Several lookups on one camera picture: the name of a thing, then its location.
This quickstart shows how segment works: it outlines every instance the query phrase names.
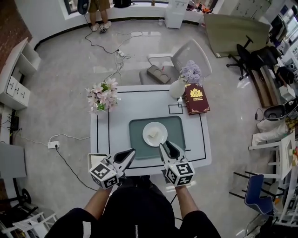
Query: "white plate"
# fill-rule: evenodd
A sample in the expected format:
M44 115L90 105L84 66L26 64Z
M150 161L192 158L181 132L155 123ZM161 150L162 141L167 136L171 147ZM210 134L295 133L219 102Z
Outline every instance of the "white plate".
M151 130L156 132L155 137L149 136ZM166 127L159 122L150 122L143 129L144 141L152 147L158 147L160 143L164 143L168 138L168 131Z

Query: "white zipper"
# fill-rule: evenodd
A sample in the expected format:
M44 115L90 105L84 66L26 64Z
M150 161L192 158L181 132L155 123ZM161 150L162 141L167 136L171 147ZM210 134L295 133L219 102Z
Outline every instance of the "white zipper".
M135 238L139 238L138 225L135 225Z

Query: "red book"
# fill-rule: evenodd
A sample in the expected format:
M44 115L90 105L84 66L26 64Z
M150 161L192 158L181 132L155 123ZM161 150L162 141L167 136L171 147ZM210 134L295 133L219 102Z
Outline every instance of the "red book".
M198 84L186 84L184 100L189 115L210 111L203 87Z

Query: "concrete floor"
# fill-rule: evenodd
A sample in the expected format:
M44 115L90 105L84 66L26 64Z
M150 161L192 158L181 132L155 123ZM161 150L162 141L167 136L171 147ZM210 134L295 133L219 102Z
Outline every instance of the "concrete floor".
M227 68L228 58L217 59L209 48L206 35L198 26L182 24L180 30L159 26L156 21L115 22L106 34L89 36L93 44L114 51L129 37L115 31L129 33L143 31L142 37L125 41L120 49L130 54L125 61L122 85L138 85L139 71L148 68L149 53L174 53L188 39L194 38L205 51L213 74L204 82L210 105L207 112L212 164L196 169L196 184L190 192L198 207L214 223L223 238L243 237L243 229L256 212L245 206L240 198L229 195L239 191L247 181L236 178L233 171L268 172L267 150L249 152L251 135L257 132L254 115L260 106L251 79L239 81L239 69ZM29 107L18 112L20 132L23 137L46 144L51 136L64 133L84 138L90 136L90 115L85 88L102 81L115 70L114 55L107 54L84 39L90 29L85 27L54 37L42 43L37 52L42 61L38 72L25 79L24 85L31 91ZM60 136L59 148L79 178L96 188L88 174L87 154L89 139L78 141ZM84 207L94 191L84 187L65 165L57 152L42 144L35 144L19 137L16 145L25 147L27 178L19 179L33 202L46 207L61 217L74 207ZM166 192L162 176L151 180L171 200L175 193ZM175 215L180 217L177 199L173 203Z

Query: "shorts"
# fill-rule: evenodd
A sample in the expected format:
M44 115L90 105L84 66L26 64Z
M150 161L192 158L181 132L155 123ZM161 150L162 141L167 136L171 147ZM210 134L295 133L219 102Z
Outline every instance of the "shorts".
M110 7L109 0L91 0L88 12L95 13L97 10L104 11Z

